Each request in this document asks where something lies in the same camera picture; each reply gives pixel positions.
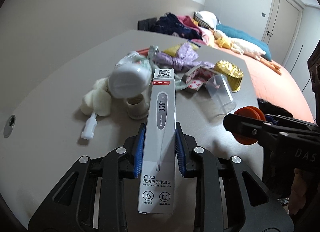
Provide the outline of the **person's right hand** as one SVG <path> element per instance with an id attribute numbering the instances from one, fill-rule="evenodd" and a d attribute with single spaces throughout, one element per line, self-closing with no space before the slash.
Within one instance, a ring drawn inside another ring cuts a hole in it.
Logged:
<path id="1" fill-rule="evenodd" d="M 295 215 L 306 204 L 306 182 L 299 169 L 295 168 L 295 177 L 291 186 L 291 194 L 289 197 L 289 214 Z"/>

